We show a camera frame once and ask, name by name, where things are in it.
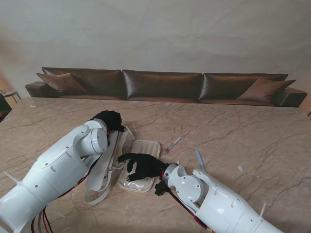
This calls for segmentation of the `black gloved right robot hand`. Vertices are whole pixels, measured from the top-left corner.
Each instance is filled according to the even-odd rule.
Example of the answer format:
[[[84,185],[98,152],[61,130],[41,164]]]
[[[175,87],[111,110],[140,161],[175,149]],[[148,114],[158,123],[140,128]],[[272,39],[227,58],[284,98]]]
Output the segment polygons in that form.
[[[128,160],[127,172],[130,173],[136,164],[135,173],[127,176],[128,182],[142,180],[145,178],[161,177],[162,172],[166,170],[169,164],[145,153],[126,153],[117,158],[118,162]]]

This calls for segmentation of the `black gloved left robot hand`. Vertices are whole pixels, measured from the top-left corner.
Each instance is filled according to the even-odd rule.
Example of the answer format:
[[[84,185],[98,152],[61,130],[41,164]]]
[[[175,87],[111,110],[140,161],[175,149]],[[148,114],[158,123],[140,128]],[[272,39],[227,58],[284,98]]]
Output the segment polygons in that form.
[[[122,118],[119,112],[104,110],[95,115],[91,120],[95,119],[103,121],[109,131],[125,131],[125,127],[122,126]]]

